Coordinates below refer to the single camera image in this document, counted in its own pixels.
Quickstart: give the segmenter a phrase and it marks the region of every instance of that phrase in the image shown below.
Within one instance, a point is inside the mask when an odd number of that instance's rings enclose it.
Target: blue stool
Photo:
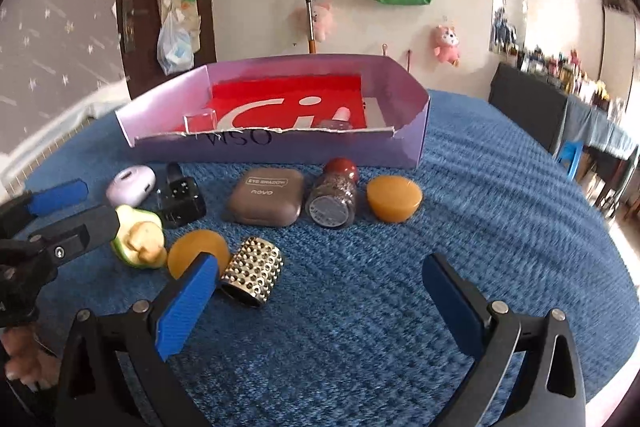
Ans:
[[[575,178],[575,173],[580,164],[582,156],[582,142],[564,142],[562,149],[556,156],[556,160],[566,169],[567,177],[570,180]]]

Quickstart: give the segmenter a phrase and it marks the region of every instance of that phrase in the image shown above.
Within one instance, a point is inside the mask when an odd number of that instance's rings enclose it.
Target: red jar lid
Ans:
[[[358,182],[358,168],[355,163],[347,158],[334,158],[327,165],[324,166],[324,170],[322,171],[325,174],[328,172],[334,172],[336,174],[344,174],[349,179],[354,182]]]

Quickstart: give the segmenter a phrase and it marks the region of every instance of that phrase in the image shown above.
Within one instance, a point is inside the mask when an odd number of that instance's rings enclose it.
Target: metal screw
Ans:
[[[491,309],[496,312],[499,313],[500,315],[504,315],[505,313],[509,312],[509,307],[507,306],[507,303],[504,301],[494,301],[491,303]]]
[[[556,321],[561,321],[561,322],[564,321],[566,318],[566,314],[562,310],[559,310],[558,308],[553,308],[551,310],[551,316],[555,318]]]
[[[149,309],[149,301],[138,301],[135,304],[133,304],[133,311],[135,311],[136,313],[144,313],[146,311],[148,311]]]
[[[84,322],[90,316],[91,316],[91,312],[89,310],[80,310],[78,312],[78,315],[76,315],[76,318],[78,319],[79,322]]]

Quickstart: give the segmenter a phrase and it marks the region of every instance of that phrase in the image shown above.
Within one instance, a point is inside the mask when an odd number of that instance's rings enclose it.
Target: eyeshadow case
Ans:
[[[251,169],[234,188],[226,209],[243,225],[288,227],[300,215],[304,190],[303,175],[295,169]]]

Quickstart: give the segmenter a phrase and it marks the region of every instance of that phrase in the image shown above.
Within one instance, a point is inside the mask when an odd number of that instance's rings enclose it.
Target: orange round soap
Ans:
[[[218,260],[218,274],[222,276],[231,261],[225,238],[212,230],[194,230],[184,234],[169,251],[167,267],[174,279],[180,279],[200,252],[210,253]]]
[[[402,176],[378,176],[367,185],[367,200],[380,221],[402,223],[418,210],[422,191]]]

